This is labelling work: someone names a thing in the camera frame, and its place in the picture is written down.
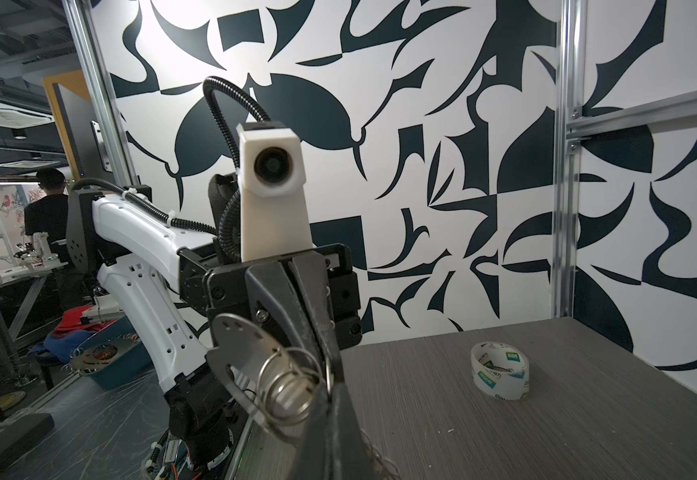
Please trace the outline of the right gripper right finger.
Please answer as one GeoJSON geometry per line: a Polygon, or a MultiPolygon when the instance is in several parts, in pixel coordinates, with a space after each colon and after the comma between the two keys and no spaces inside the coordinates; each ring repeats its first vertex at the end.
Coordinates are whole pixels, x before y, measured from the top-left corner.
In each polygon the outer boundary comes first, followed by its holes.
{"type": "Polygon", "coordinates": [[[332,386],[332,479],[377,479],[373,457],[362,436],[344,382],[332,386]]]}

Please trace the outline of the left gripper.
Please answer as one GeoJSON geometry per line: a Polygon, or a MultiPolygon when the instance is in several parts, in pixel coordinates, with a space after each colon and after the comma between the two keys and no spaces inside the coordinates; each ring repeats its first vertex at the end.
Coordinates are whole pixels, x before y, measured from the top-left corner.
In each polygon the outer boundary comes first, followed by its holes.
{"type": "Polygon", "coordinates": [[[327,384],[344,380],[340,350],[360,344],[360,299],[351,251],[340,243],[223,264],[210,244],[178,250],[178,295],[208,321],[236,314],[284,347],[324,364],[327,384]]]}

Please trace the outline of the metal keyring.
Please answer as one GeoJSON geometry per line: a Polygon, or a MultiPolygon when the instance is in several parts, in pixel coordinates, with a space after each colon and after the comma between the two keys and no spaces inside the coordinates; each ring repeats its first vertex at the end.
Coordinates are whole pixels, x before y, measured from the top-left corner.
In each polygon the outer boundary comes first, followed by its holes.
{"type": "Polygon", "coordinates": [[[258,370],[258,409],[276,427],[300,424],[310,415],[320,384],[322,364],[300,347],[276,347],[258,370]]]}

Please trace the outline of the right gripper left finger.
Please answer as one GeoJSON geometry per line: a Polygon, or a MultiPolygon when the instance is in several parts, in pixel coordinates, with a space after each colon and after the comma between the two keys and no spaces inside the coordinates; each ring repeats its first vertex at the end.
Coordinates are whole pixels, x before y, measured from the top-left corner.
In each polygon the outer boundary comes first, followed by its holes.
{"type": "Polygon", "coordinates": [[[304,432],[296,448],[296,457],[292,461],[288,479],[338,479],[336,465],[336,424],[334,413],[338,399],[338,386],[332,389],[320,387],[310,408],[304,432]]]}

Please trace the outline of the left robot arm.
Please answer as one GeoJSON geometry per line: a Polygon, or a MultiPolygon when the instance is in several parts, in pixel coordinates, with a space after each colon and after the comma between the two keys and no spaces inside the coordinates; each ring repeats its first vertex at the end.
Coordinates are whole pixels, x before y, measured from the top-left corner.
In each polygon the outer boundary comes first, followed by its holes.
{"type": "Polygon", "coordinates": [[[342,366],[361,338],[348,247],[227,264],[209,225],[99,179],[72,188],[66,240],[136,330],[194,468],[232,450],[234,404],[296,448],[290,478],[374,478],[342,366]]]}

